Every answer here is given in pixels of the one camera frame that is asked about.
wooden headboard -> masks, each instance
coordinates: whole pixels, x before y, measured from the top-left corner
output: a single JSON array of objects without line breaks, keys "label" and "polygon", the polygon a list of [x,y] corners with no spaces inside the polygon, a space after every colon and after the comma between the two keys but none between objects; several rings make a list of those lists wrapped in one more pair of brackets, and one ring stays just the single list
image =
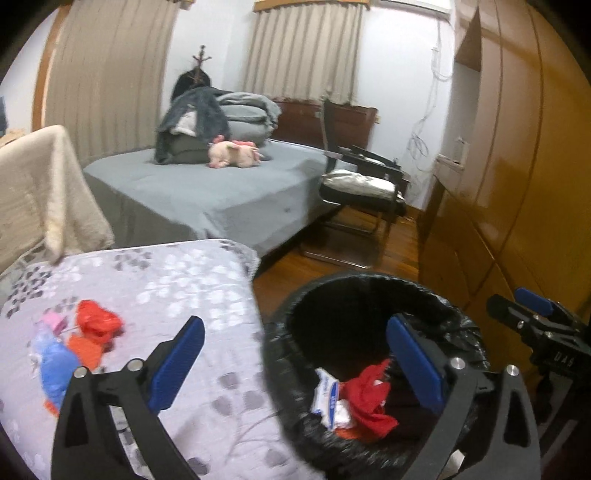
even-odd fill
[{"label": "wooden headboard", "polygon": [[[288,100],[277,102],[282,114],[279,127],[271,138],[286,142],[324,148],[320,127],[320,104]],[[369,133],[378,110],[363,106],[337,105],[335,107],[335,134],[340,147],[356,145],[367,148]]]}]

blue gripper pad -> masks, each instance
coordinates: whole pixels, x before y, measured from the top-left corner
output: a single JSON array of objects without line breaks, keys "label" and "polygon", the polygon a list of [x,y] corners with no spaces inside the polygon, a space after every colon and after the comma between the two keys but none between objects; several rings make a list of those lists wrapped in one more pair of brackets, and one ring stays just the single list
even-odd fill
[{"label": "blue gripper pad", "polygon": [[446,402],[446,381],[420,344],[431,341],[420,339],[399,315],[389,319],[386,338],[421,406],[435,415],[441,414]]},{"label": "blue gripper pad", "polygon": [[527,288],[519,287],[514,292],[515,301],[530,310],[539,313],[542,317],[552,315],[554,306],[552,302],[538,294],[528,290]]},{"label": "blue gripper pad", "polygon": [[170,408],[173,404],[178,391],[201,352],[205,343],[203,320],[192,316],[173,342],[172,350],[152,378],[148,407],[156,414]]}]

blue cloth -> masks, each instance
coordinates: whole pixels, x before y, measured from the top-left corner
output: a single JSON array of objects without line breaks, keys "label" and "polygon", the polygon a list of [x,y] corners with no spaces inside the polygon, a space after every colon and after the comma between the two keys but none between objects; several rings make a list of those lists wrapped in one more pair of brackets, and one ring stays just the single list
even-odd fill
[{"label": "blue cloth", "polygon": [[47,398],[59,410],[74,370],[81,363],[74,352],[55,340],[41,354],[41,385]]}]

pink cloth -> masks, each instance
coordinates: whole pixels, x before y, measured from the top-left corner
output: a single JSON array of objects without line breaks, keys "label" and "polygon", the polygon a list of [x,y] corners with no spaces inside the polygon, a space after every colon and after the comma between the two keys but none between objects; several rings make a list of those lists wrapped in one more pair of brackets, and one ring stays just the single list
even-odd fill
[{"label": "pink cloth", "polygon": [[64,317],[55,312],[44,313],[41,317],[41,321],[45,323],[56,336],[66,328]]}]

gray bed sheet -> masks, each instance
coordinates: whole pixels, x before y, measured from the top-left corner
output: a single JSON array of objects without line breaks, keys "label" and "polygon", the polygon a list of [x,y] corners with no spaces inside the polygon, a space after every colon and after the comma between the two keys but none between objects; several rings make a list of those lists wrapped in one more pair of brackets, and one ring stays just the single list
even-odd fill
[{"label": "gray bed sheet", "polygon": [[118,247],[227,238],[265,255],[330,211],[322,150],[268,141],[253,168],[157,165],[154,150],[96,160],[86,181]]}]

